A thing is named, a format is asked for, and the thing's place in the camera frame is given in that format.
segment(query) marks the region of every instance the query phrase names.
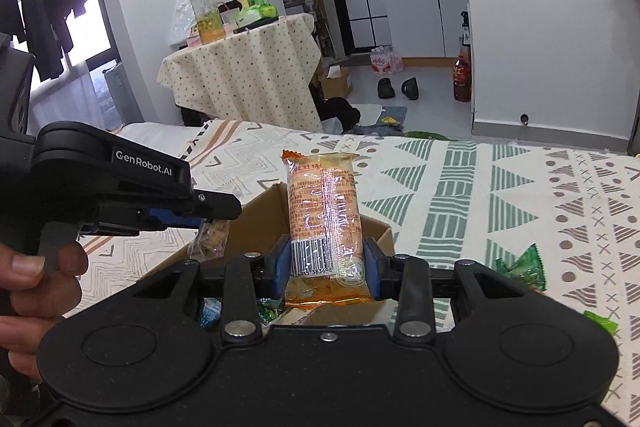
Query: finger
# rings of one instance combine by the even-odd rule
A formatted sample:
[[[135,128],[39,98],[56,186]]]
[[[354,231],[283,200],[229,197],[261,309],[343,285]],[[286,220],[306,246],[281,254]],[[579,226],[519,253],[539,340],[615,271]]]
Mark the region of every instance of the finger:
[[[35,355],[21,353],[20,351],[9,351],[9,362],[18,373],[27,375],[27,377],[31,377],[34,380],[42,381]]]
[[[45,333],[60,321],[34,317],[0,317],[0,347],[35,353]]]
[[[43,276],[44,257],[22,255],[0,244],[0,288],[26,290],[35,288]]]
[[[11,306],[26,317],[60,317],[78,306],[82,298],[80,283],[72,275],[53,272],[37,288],[11,293]]]
[[[70,243],[58,250],[58,267],[67,275],[84,275],[89,268],[89,258],[79,243]]]

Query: slipper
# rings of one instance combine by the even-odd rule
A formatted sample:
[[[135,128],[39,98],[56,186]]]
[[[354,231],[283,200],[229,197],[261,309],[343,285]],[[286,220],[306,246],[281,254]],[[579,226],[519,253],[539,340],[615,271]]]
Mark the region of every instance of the slipper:
[[[393,98],[396,96],[393,86],[391,85],[391,79],[380,78],[378,81],[378,98],[383,100],[386,98]]]
[[[402,94],[404,94],[409,100],[418,100],[420,93],[418,92],[418,81],[415,80],[415,77],[412,77],[402,83]]]

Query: barcode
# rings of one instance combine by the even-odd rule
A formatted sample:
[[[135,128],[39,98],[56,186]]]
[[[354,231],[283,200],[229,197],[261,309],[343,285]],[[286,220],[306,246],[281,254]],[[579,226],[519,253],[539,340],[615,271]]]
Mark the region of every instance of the barcode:
[[[291,277],[335,275],[334,266],[326,237],[291,241]]]

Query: cooking oil bottle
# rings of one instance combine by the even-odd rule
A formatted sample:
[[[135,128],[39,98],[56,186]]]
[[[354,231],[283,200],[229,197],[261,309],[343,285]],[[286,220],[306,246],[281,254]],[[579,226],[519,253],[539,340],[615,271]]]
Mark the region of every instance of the cooking oil bottle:
[[[198,33],[202,44],[209,44],[225,37],[216,0],[190,0],[196,15]]]

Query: bed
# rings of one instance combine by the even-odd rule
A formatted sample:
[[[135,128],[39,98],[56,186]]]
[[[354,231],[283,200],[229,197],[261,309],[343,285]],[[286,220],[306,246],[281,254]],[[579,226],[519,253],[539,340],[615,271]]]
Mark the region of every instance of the bed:
[[[536,243],[547,295],[620,324],[620,368],[604,405],[638,424],[640,160],[517,144],[331,136],[239,121],[210,121],[201,129],[137,126],[122,135],[180,155],[191,164],[197,188],[231,192],[242,203],[286,181],[283,148],[357,153],[361,213],[391,225],[397,253],[434,267],[460,258],[493,266],[496,258],[511,261]],[[193,235],[169,229],[83,238],[90,267],[81,278],[78,310],[134,283]],[[446,301],[436,303],[436,319],[450,327]]]

